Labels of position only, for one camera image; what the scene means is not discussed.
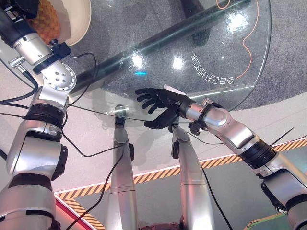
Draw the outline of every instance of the glass table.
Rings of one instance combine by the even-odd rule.
[[[88,49],[99,63],[94,69],[91,57],[63,60],[77,74],[70,102],[90,85],[75,106],[114,115],[122,104],[127,118],[151,120],[161,111],[147,114],[134,91],[166,84],[196,102],[210,97],[232,110],[257,85],[270,36],[269,0],[95,1],[89,31],[71,49]],[[0,58],[8,68],[15,56],[1,42]]]

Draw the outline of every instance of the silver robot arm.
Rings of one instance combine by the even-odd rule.
[[[135,93],[139,102],[148,100],[142,108],[152,105],[148,113],[158,107],[167,108],[155,120],[145,121],[145,126],[152,129],[167,126],[174,128],[173,123],[176,123],[180,116],[193,121],[189,128],[195,135],[199,135],[201,129],[207,128],[263,179],[261,188],[265,195],[277,210],[287,213],[292,229],[307,227],[307,176],[282,153],[274,151],[252,130],[234,120],[222,106],[208,98],[198,104],[183,92],[167,85],[163,89],[138,89]],[[184,143],[184,135],[179,139]]]
[[[199,128],[206,127],[216,135],[263,179],[262,190],[277,210],[287,213],[292,229],[307,226],[307,176],[227,110],[213,104],[205,99],[189,105],[186,118],[194,121],[191,131],[197,135]]]
[[[9,64],[24,74],[27,71],[22,63],[26,61],[44,79],[7,157],[12,178],[0,192],[0,229],[59,230],[51,181],[64,172],[68,156],[60,139],[68,94],[76,76],[59,60],[70,49],[56,40],[51,42],[52,48],[48,47],[16,5],[1,4],[0,21],[2,39],[19,53]]]

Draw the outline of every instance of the white floor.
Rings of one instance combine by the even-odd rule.
[[[29,88],[12,75],[0,64],[0,98],[11,98],[24,94]],[[232,116],[255,131],[264,141],[272,143],[290,128],[290,132],[279,142],[300,138],[307,134],[307,92],[294,98],[284,100],[254,109],[231,112]],[[20,101],[20,104],[29,105],[30,99]],[[26,111],[20,108],[1,106],[1,112],[24,115]],[[113,145],[114,118],[106,115],[97,115],[91,112],[70,107],[69,119],[64,128],[65,134],[83,151],[84,154],[93,154],[110,148]],[[20,118],[0,115],[0,148],[6,153],[9,151],[12,140],[22,122]],[[135,174],[149,172],[165,167],[178,165],[172,159],[171,138],[167,129],[150,130],[143,126],[142,121],[126,121],[130,143],[134,144],[135,160],[133,171]],[[207,132],[199,138],[210,143],[219,140]],[[224,145],[205,145],[191,138],[195,151],[200,160],[231,154]],[[65,173],[53,182],[54,191],[76,188],[105,180],[112,167],[112,152],[84,158],[65,139],[61,143],[69,148],[69,157]],[[9,180],[5,162],[0,159],[0,189]]]

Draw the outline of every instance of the black wire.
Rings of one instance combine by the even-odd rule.
[[[6,103],[9,103],[9,102],[16,102],[16,101],[25,99],[27,97],[32,96],[37,91],[38,84],[35,81],[35,79],[32,77],[32,75],[28,71],[23,72],[23,75],[27,79],[29,79],[29,81],[34,85],[34,88],[29,93],[27,93],[25,95],[22,95],[22,96],[19,96],[19,97],[10,98],[10,99],[6,99],[6,100],[2,100],[2,101],[0,101],[0,104],[6,104]]]
[[[7,115],[7,116],[15,116],[15,117],[20,117],[22,119],[24,119],[24,116],[20,116],[20,115],[15,115],[15,114],[6,114],[6,113],[0,113],[1,115]]]
[[[14,107],[19,107],[19,108],[23,108],[23,109],[29,109],[28,106],[22,105],[22,104],[15,104],[15,103],[5,103],[2,105],[8,105],[8,106],[14,106]]]
[[[76,57],[71,55],[71,57],[72,57],[72,58],[80,58],[80,57],[83,57],[83,56],[85,56],[85,55],[92,55],[93,58],[94,58],[94,78],[93,78],[93,79],[95,79],[96,76],[97,76],[98,71],[97,71],[97,60],[96,60],[96,57],[95,57],[95,55],[94,55],[93,53],[87,52],[87,53],[84,53],[84,54],[80,54],[80,55],[78,55],[78,56],[76,56]],[[89,83],[89,84],[85,87],[85,89],[84,89],[84,91],[81,93],[81,95],[80,95],[73,103],[69,104],[67,107],[70,107],[70,106],[72,106],[73,104],[75,104],[75,103],[85,94],[85,92],[86,92],[87,89],[90,87],[90,85],[91,85],[91,83]]]
[[[293,128],[291,128],[289,131],[287,131],[285,134],[283,134],[280,138],[278,138],[276,141],[274,141],[271,145],[273,145],[273,144],[275,144],[277,141],[279,141],[281,138],[283,138],[284,136],[286,136],[288,133],[290,133],[292,130],[294,129],[294,127]]]
[[[112,116],[112,115],[109,115],[109,114],[105,114],[105,113],[102,113],[102,112],[99,112],[99,111],[95,111],[95,110],[91,110],[91,109],[86,109],[86,108],[79,107],[79,106],[76,106],[76,105],[72,105],[72,107],[75,107],[75,108],[78,108],[78,109],[83,109],[83,110],[86,110],[86,111],[89,111],[89,112],[93,112],[93,113],[98,113],[98,114],[106,115],[106,116]],[[136,119],[136,118],[129,118],[129,117],[125,117],[125,119],[135,120],[135,121],[146,121],[146,120],[141,120],[141,119]]]
[[[109,180],[109,178],[110,178],[110,176],[111,176],[111,173],[114,171],[115,167],[118,165],[118,163],[119,163],[120,160],[123,158],[123,156],[124,156],[124,149],[122,150],[122,154],[121,154],[120,158],[117,160],[117,162],[113,165],[112,169],[110,170],[110,172],[109,172],[109,174],[108,174],[108,176],[107,176],[107,178],[106,178],[106,182],[105,182],[105,184],[104,184],[104,187],[103,187],[103,189],[102,189],[102,192],[101,192],[101,195],[100,195],[98,201],[97,201],[93,206],[91,206],[88,210],[86,210],[82,215],[80,215],[77,219],[75,219],[75,220],[73,221],[73,223],[71,223],[71,224],[66,228],[66,230],[70,229],[75,223],[77,223],[82,217],[84,217],[87,213],[89,213],[93,208],[95,208],[95,207],[100,203],[100,201],[102,200],[102,197],[104,196],[105,189],[106,189],[106,185],[107,185],[107,182],[108,182],[108,180]]]
[[[2,149],[0,149],[0,156],[1,156],[5,161],[6,161],[7,157],[8,157],[8,155],[7,155],[5,152],[3,152]]]
[[[63,137],[69,142],[69,143],[71,143],[71,145],[72,146],[74,146],[74,148],[82,155],[82,156],[84,156],[84,157],[93,157],[93,156],[96,156],[96,155],[98,155],[98,154],[100,154],[100,153],[104,153],[104,152],[107,152],[107,151],[109,151],[109,150],[113,150],[113,149],[117,149],[117,148],[119,148],[119,147],[121,147],[121,146],[123,146],[123,145],[118,145],[118,146],[115,146],[115,147],[112,147],[112,148],[109,148],[109,149],[106,149],[106,150],[103,150],[103,151],[101,151],[101,152],[98,152],[98,153],[95,153],[95,154],[92,154],[92,155],[84,155],[81,151],[80,151],[80,149],[64,134],[64,132],[63,132],[63,130],[62,130],[62,134],[63,134]]]
[[[223,143],[208,143],[208,142],[204,142],[204,141],[202,141],[201,139],[199,139],[197,136],[195,136],[195,135],[193,135],[193,134],[191,134],[191,133],[189,133],[189,132],[187,132],[187,133],[190,134],[192,137],[196,138],[197,140],[199,140],[199,141],[201,141],[202,143],[205,143],[205,144],[207,144],[207,145],[223,145]]]
[[[66,125],[67,120],[68,120],[68,114],[66,112],[66,114],[65,114],[65,121],[63,122],[62,128]]]
[[[214,202],[215,202],[217,208],[220,210],[220,213],[222,214],[222,216],[223,216],[223,218],[224,218],[224,220],[225,220],[227,226],[229,227],[229,229],[230,229],[230,230],[233,230],[233,228],[231,227],[231,225],[230,225],[230,223],[229,223],[227,217],[225,216],[224,212],[222,211],[220,205],[218,204],[218,202],[217,202],[217,200],[216,200],[216,198],[215,198],[215,196],[214,196],[214,194],[213,194],[213,191],[212,191],[212,189],[211,189],[211,185],[210,185],[210,183],[209,183],[209,180],[208,180],[208,178],[207,178],[207,175],[206,175],[206,173],[205,173],[205,170],[204,170],[203,168],[201,168],[201,169],[202,169],[203,174],[205,175],[205,178],[206,178],[206,181],[207,181],[207,184],[208,184],[208,188],[209,188],[209,190],[210,190],[210,193],[211,193],[211,195],[212,195],[212,198],[213,198],[213,200],[214,200]]]
[[[2,59],[0,59],[0,61],[5,65],[5,66],[7,66],[6,65],[6,63],[2,60]],[[19,77],[11,68],[8,68],[9,69],[9,71],[13,74],[13,75],[15,75],[15,77],[17,77],[20,81],[22,81],[24,84],[26,84],[27,86],[29,86],[30,88],[34,88],[32,85],[30,85],[30,84],[28,84],[25,80],[23,80],[21,77]]]

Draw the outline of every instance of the robotic hand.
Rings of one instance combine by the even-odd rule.
[[[149,99],[142,105],[142,109],[153,104],[148,110],[149,114],[152,114],[157,108],[167,108],[155,120],[144,122],[146,127],[152,129],[165,128],[172,124],[179,116],[185,118],[186,109],[195,102],[184,94],[178,94],[166,89],[139,89],[135,93],[137,95],[141,94],[137,98],[138,102]]]
[[[188,98],[176,89],[140,89],[136,91],[138,101],[146,101],[142,108],[151,104],[151,114],[156,108],[167,107],[145,126],[161,129],[171,125],[175,119],[193,121],[189,128],[195,135],[207,128],[216,135],[234,154],[242,158],[252,171],[263,179],[261,188],[278,211],[287,213],[294,230],[307,227],[307,176],[297,169],[282,153],[262,141],[244,124],[234,120],[219,104],[204,99],[201,104]]]

